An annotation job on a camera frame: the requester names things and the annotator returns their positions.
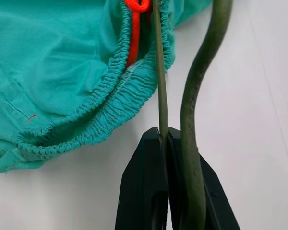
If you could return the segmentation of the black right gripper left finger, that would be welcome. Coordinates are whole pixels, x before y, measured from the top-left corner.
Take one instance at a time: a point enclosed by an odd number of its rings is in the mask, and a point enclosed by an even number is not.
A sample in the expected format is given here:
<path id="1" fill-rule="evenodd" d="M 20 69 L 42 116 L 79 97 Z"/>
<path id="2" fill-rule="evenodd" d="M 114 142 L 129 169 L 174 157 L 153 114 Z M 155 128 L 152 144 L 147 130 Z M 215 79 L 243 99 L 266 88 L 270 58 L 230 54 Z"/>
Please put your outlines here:
<path id="1" fill-rule="evenodd" d="M 120 183 L 115 230 L 166 230 L 168 177 L 156 127 L 144 132 Z"/>

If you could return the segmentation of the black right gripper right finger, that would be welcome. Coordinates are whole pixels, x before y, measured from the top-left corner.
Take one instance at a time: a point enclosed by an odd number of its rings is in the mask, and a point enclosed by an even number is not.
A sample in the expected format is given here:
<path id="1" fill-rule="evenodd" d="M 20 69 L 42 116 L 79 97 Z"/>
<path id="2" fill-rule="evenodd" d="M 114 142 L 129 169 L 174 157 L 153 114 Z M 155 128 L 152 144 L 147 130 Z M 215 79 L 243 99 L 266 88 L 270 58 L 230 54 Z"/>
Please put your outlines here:
<path id="1" fill-rule="evenodd" d="M 202 156 L 200 162 L 206 196 L 204 230 L 240 230 L 217 174 Z M 180 131 L 172 127 L 168 128 L 168 187 L 172 227 L 173 230 L 179 230 L 186 197 Z"/>

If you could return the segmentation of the olive wire hanger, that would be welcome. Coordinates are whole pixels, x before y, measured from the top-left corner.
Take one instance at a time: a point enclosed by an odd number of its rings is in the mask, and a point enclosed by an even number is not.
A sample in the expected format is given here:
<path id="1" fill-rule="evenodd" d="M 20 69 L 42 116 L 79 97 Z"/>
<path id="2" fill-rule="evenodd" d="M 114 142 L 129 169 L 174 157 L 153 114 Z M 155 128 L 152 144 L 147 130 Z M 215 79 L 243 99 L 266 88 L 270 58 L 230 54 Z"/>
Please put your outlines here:
<path id="1" fill-rule="evenodd" d="M 202 80 L 216 56 L 230 21 L 233 0 L 213 0 L 207 33 L 189 70 L 180 109 L 183 202 L 179 230 L 204 230 L 206 197 L 195 134 L 195 106 Z"/>

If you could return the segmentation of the green shorts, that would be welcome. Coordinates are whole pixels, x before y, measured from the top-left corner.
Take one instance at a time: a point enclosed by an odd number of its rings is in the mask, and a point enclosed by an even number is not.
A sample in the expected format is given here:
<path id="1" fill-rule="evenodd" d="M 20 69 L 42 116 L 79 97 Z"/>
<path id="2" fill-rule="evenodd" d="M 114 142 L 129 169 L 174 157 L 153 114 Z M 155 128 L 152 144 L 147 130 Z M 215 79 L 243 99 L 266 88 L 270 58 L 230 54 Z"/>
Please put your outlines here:
<path id="1" fill-rule="evenodd" d="M 0 173 L 102 142 L 139 112 L 158 82 L 150 19 L 125 67 L 124 0 L 0 0 Z"/>

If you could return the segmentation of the orange drawstring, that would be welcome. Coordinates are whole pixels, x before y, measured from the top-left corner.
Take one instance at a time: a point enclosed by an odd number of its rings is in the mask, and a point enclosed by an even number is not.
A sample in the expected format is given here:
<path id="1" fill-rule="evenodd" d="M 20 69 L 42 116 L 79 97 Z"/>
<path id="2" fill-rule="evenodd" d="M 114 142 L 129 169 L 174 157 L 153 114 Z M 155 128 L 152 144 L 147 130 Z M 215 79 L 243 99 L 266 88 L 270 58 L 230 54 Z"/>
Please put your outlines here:
<path id="1" fill-rule="evenodd" d="M 146 21 L 151 24 L 151 0 L 124 0 L 124 3 L 132 13 L 132 32 L 130 38 L 130 46 L 125 67 L 134 64 L 138 57 L 140 29 L 141 29 L 141 14 L 145 13 Z"/>

